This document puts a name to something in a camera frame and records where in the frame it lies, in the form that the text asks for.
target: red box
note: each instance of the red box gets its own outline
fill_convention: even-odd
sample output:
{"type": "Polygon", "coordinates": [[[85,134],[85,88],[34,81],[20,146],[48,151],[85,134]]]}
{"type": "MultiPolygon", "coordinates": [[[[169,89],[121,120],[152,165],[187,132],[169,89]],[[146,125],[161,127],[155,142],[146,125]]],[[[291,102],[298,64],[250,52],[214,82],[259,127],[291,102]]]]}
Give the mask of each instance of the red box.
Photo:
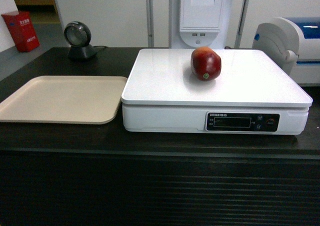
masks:
{"type": "Polygon", "coordinates": [[[29,52],[40,45],[29,12],[14,11],[1,16],[19,52],[29,52]]]}

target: plastic tray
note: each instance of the plastic tray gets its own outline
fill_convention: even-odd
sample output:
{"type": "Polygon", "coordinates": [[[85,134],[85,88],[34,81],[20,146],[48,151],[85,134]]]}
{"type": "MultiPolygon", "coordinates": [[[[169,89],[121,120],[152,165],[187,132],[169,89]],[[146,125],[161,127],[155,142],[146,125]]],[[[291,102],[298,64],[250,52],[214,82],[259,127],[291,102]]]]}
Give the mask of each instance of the plastic tray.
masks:
{"type": "Polygon", "coordinates": [[[127,79],[40,76],[0,103],[0,122],[105,124],[117,114],[127,79]]]}

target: scale button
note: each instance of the scale button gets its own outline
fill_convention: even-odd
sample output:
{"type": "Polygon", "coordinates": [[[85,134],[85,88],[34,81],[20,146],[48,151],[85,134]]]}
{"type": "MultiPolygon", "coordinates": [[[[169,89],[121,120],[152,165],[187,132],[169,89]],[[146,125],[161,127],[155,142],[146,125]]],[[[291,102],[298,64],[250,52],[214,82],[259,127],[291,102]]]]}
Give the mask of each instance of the scale button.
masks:
{"type": "Polygon", "coordinates": [[[276,120],[274,118],[269,118],[266,123],[265,123],[268,127],[272,127],[276,124],[276,120]]]}
{"type": "Polygon", "coordinates": [[[262,115],[259,115],[257,118],[256,118],[258,121],[262,121],[264,120],[264,117],[262,115]]]}
{"type": "Polygon", "coordinates": [[[257,124],[254,128],[255,128],[255,130],[260,130],[262,128],[262,125],[261,124],[257,124]]]}

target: white machine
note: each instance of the white machine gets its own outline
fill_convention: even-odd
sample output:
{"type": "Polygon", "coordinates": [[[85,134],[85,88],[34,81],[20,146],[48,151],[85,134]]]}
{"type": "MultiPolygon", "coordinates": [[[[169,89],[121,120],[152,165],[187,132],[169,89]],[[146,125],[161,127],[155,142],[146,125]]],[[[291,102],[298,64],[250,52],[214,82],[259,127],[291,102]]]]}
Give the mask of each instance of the white machine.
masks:
{"type": "Polygon", "coordinates": [[[169,48],[223,49],[232,0],[169,0],[169,48]]]}
{"type": "Polygon", "coordinates": [[[193,49],[142,49],[122,92],[134,132],[298,135],[312,98],[260,50],[217,49],[211,81],[191,72],[193,49]]]}
{"type": "Polygon", "coordinates": [[[262,23],[252,48],[264,51],[296,83],[320,84],[320,17],[277,17],[262,23]]]}

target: digital scale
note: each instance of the digital scale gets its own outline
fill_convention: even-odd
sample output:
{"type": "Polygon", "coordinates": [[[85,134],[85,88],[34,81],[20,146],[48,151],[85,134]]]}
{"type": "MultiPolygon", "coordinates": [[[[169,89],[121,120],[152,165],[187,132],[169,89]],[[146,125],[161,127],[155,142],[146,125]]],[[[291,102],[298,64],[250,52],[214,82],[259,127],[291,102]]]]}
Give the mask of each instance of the digital scale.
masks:
{"type": "Polygon", "coordinates": [[[133,132],[298,135],[313,99],[264,52],[217,49],[211,81],[191,71],[194,49],[142,49],[122,92],[133,132]]]}

